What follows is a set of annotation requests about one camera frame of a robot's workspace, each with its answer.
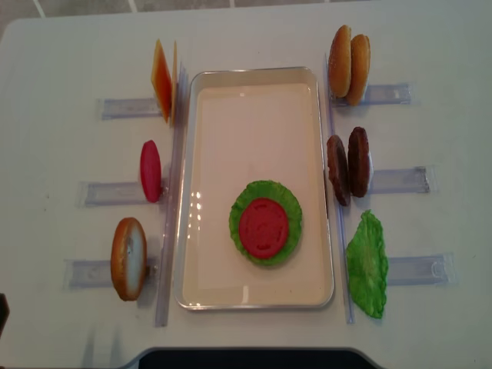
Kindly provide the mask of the upright bun half outer right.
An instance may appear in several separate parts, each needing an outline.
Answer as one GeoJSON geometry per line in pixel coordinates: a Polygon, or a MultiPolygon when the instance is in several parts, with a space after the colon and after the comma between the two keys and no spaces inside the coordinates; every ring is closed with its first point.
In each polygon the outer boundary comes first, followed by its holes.
{"type": "Polygon", "coordinates": [[[364,97],[370,66],[370,40],[366,35],[356,35],[351,40],[351,83],[345,96],[349,105],[358,105],[364,97]]]}

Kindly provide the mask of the clear patty pusher track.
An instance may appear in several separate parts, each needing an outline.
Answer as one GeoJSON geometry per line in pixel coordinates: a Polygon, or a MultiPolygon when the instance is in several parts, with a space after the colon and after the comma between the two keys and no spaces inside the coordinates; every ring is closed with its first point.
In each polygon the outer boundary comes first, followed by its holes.
{"type": "Polygon", "coordinates": [[[432,166],[376,170],[369,194],[428,194],[438,190],[432,166]]]}

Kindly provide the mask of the upright bun half inner right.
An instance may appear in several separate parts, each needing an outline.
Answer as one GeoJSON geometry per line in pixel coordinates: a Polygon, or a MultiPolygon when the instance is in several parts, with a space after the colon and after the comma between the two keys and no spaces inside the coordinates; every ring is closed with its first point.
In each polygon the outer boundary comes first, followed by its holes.
{"type": "Polygon", "coordinates": [[[327,68],[332,94],[343,98],[351,83],[351,28],[348,25],[342,25],[334,36],[327,68]]]}

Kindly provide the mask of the brown meat patty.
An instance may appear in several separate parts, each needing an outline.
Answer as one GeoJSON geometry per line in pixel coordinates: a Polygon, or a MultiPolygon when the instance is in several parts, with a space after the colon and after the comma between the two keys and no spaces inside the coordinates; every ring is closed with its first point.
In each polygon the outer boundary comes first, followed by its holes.
{"type": "Polygon", "coordinates": [[[332,135],[327,141],[328,176],[334,195],[341,206],[351,203],[347,156],[338,135],[332,135]]]}
{"type": "Polygon", "coordinates": [[[367,132],[362,127],[355,127],[348,142],[349,186],[353,196],[362,198],[369,187],[371,164],[369,159],[367,132]]]}

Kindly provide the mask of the clear right bun pusher track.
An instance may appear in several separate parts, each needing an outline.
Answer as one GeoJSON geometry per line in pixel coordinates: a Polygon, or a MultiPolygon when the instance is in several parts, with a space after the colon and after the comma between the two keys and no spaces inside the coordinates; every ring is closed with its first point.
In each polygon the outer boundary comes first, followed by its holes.
{"type": "Polygon", "coordinates": [[[357,105],[409,105],[414,100],[414,93],[414,86],[408,82],[367,85],[357,105]]]}

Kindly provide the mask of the green lettuce leaf on tray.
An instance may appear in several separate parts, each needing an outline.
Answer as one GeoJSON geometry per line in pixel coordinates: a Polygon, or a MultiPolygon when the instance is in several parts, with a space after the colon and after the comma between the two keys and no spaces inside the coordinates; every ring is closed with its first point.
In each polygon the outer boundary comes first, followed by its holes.
{"type": "Polygon", "coordinates": [[[297,248],[302,233],[302,210],[299,201],[292,191],[281,183],[271,180],[253,181],[238,195],[231,206],[229,214],[229,231],[231,239],[238,251],[252,263],[261,266],[281,264],[297,248]],[[274,257],[261,260],[250,255],[242,246],[238,228],[240,216],[244,209],[256,198],[270,198],[282,206],[288,216],[289,235],[285,246],[274,257]]]}

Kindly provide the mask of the upright bun slice left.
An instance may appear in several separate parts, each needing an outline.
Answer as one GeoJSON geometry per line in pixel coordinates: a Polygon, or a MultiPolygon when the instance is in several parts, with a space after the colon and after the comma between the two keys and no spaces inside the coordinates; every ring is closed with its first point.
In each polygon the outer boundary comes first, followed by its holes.
{"type": "Polygon", "coordinates": [[[111,247],[111,281],[123,301],[136,301],[146,276],[147,241],[136,218],[123,218],[111,247]]]}

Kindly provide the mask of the clear cheese pusher track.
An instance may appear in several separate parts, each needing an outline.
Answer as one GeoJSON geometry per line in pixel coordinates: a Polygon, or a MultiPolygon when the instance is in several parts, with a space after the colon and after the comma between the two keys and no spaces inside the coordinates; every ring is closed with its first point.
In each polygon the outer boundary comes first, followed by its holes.
{"type": "Polygon", "coordinates": [[[97,99],[97,115],[101,120],[123,118],[157,118],[162,113],[155,98],[97,99]]]}

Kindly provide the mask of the clear tomato pusher track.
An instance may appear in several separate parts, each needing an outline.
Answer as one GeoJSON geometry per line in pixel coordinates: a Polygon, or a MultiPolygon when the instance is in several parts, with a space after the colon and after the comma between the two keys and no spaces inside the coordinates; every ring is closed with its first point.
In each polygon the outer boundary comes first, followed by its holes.
{"type": "Polygon", "coordinates": [[[81,181],[75,205],[78,208],[149,204],[140,182],[81,181]]]}

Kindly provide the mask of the clear long rail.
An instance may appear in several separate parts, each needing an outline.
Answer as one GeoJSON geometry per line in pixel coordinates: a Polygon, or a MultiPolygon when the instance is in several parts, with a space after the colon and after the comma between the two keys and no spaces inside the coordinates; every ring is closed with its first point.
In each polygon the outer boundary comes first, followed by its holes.
{"type": "MultiPolygon", "coordinates": [[[[329,77],[328,77],[328,54],[324,54],[324,63],[325,63],[325,71],[324,71],[324,84],[325,84],[325,106],[326,106],[326,116],[327,116],[327,127],[328,127],[328,137],[331,138],[334,134],[334,119],[333,119],[333,110],[331,103],[331,89],[329,85],[329,77]]],[[[354,306],[351,300],[350,291],[348,287],[348,273],[347,273],[347,260],[346,260],[346,234],[344,227],[344,215],[343,208],[334,196],[335,202],[335,214],[337,221],[337,239],[338,239],[338,250],[339,250],[339,258],[341,264],[341,284],[342,284],[342,295],[344,299],[344,311],[345,311],[345,319],[347,324],[354,323],[354,306]]]]}
{"type": "Polygon", "coordinates": [[[168,177],[167,207],[165,212],[165,229],[161,249],[161,264],[159,271],[158,296],[156,301],[155,327],[165,327],[168,324],[169,304],[173,275],[175,242],[178,234],[179,209],[181,206],[181,181],[185,155],[186,111],[189,95],[188,72],[180,63],[178,76],[178,92],[176,120],[173,128],[173,147],[171,166],[168,177]]]}

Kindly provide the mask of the brown meat patty inner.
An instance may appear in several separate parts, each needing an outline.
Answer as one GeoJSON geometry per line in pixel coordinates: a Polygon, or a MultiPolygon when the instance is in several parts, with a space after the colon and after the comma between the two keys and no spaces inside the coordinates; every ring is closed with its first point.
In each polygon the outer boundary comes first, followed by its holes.
{"type": "Polygon", "coordinates": [[[327,141],[328,176],[334,195],[341,206],[351,203],[347,156],[338,135],[332,135],[327,141]]]}

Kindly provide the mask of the green upright lettuce leaf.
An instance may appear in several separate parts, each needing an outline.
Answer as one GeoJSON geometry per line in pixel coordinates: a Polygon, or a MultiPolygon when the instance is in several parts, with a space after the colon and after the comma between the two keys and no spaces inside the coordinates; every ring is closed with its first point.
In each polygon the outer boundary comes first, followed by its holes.
{"type": "Polygon", "coordinates": [[[361,215],[347,250],[349,291],[353,302],[369,317],[381,319],[387,302],[389,262],[381,221],[370,211],[361,215]]]}

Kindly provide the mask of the clear lettuce pusher track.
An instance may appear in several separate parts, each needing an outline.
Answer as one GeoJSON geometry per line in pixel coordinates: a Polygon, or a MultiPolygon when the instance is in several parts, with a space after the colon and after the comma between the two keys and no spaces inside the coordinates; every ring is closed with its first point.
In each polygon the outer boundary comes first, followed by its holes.
{"type": "Polygon", "coordinates": [[[388,286],[456,284],[452,253],[389,258],[388,286]]]}

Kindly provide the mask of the clear left bun pusher track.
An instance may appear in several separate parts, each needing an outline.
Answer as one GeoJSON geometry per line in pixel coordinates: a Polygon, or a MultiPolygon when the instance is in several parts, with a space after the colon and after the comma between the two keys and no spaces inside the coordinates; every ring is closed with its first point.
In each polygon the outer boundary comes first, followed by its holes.
{"type": "Polygon", "coordinates": [[[113,288],[109,260],[65,259],[63,278],[65,290],[113,288]]]}

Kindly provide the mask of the clear long rail left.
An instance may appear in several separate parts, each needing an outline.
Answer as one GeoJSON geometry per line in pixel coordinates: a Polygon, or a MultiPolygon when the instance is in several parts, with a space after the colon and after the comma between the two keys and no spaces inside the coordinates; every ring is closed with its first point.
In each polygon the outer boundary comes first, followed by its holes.
{"type": "Polygon", "coordinates": [[[186,111],[189,95],[188,72],[180,63],[178,76],[178,92],[176,120],[173,128],[173,147],[171,166],[168,177],[167,207],[165,212],[165,229],[161,249],[161,264],[159,271],[158,296],[156,301],[155,327],[165,327],[168,324],[169,304],[173,275],[175,242],[178,234],[179,209],[181,206],[181,181],[185,155],[186,111]]]}

